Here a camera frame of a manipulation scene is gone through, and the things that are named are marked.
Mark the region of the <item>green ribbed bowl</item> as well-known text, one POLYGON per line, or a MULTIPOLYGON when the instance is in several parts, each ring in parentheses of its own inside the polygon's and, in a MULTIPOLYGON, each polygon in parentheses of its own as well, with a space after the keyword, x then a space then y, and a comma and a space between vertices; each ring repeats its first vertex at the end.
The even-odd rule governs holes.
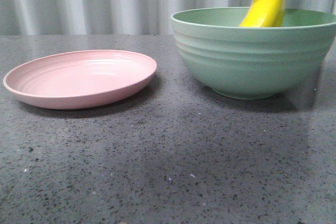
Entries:
POLYGON ((184 10, 171 16, 178 52, 202 84, 230 98, 257 100, 316 72, 335 39, 335 15, 287 9, 280 27, 240 27, 245 7, 184 10))

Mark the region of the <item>yellow plastic banana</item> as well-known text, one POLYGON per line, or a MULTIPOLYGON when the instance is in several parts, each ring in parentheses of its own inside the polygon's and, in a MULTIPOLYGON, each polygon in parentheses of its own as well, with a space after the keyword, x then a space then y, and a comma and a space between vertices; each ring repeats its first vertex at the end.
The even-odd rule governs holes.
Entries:
POLYGON ((240 27, 280 27, 285 0, 252 0, 240 27))

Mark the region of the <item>pink plate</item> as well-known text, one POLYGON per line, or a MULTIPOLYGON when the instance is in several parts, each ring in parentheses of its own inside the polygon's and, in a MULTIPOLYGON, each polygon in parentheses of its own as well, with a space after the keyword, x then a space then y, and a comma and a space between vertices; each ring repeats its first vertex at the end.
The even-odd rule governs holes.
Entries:
POLYGON ((39 108, 72 110, 128 98, 152 80, 157 64, 144 54, 84 50, 42 57, 6 74, 5 88, 39 108))

